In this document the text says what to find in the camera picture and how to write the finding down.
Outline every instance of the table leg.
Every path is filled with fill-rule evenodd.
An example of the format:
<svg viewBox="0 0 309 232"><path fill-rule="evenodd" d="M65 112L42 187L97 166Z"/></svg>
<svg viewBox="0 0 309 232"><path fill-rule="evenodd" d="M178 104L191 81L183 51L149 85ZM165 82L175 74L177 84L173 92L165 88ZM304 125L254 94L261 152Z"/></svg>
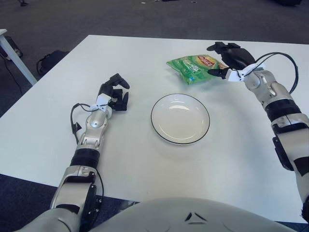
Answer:
<svg viewBox="0 0 309 232"><path fill-rule="evenodd" d="M17 66L17 68L21 71L21 73L27 78L27 80L32 85L37 83L37 80L34 78L34 76L31 74L29 69L25 66L23 61L16 54L16 52L12 49L12 47L10 46L10 44L7 42L7 40L5 39L5 37L3 35L0 35L0 46L9 55L11 60L14 62L14 64Z"/></svg>

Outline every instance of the red logo on bag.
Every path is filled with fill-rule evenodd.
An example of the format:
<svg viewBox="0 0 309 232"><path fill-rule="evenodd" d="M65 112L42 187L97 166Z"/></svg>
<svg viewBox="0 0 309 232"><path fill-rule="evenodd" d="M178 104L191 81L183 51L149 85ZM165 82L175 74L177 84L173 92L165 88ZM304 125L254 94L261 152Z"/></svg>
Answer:
<svg viewBox="0 0 309 232"><path fill-rule="evenodd" d="M198 56L199 60L202 61L203 64L205 64L207 67L212 67L214 65L214 62L211 62L209 59L207 59L204 56Z"/></svg>

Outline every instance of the green snack bag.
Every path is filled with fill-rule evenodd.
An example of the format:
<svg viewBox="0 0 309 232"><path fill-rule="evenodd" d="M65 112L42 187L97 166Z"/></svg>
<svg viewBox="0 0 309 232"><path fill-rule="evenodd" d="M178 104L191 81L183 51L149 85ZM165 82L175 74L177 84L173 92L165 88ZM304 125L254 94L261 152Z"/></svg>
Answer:
<svg viewBox="0 0 309 232"><path fill-rule="evenodd" d="M225 65L208 55L182 57L168 61L167 64L179 72L188 85L214 78L208 74L209 69L226 68Z"/></svg>

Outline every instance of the dark carpet floor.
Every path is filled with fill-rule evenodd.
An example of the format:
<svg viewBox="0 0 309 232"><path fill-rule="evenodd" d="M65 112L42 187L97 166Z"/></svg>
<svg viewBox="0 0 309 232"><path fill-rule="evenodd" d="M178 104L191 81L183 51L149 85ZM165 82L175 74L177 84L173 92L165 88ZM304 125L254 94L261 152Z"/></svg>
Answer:
<svg viewBox="0 0 309 232"><path fill-rule="evenodd" d="M0 0L0 28L24 53L39 80L36 62L54 50L70 51L88 34L154 38L263 41L309 44L309 0L283 7L273 0ZM25 93L31 88L12 64ZM0 59L0 116L19 98L18 87ZM0 175L0 232L20 229L47 210L56 188ZM105 198L98 223L126 201ZM286 223L309 232L307 224Z"/></svg>

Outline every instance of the white table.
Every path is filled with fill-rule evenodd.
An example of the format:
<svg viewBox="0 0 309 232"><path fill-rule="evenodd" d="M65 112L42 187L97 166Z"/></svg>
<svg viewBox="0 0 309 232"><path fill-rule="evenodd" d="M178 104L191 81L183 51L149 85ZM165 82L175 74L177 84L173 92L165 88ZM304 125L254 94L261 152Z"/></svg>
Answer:
<svg viewBox="0 0 309 232"><path fill-rule="evenodd" d="M266 113L243 83L213 79L185 85L166 61L211 54L214 41L90 35L46 74L0 119L0 172L58 186L75 151L70 110L91 104L110 76L131 85L128 111L116 112L106 131L98 169L105 195L146 201L197 197L228 203L271 220L305 222L293 172L282 168ZM309 45L237 42L256 58L271 51L290 54L300 80L293 97L309 114ZM266 65L287 88L294 70L284 57ZM153 130L150 112L170 93L185 93L207 108L206 136L186 146L169 144ZM83 127L88 113L77 110Z"/></svg>
<svg viewBox="0 0 309 232"><path fill-rule="evenodd" d="M37 80L34 78L29 69L26 67L26 65L22 62L22 60L19 58L19 56L5 39L3 34L6 31L6 29L0 29L0 46L3 48L6 54L9 55L11 60L14 62L20 72L26 77L26 79L30 82L30 84L34 85L35 83L37 83Z"/></svg>

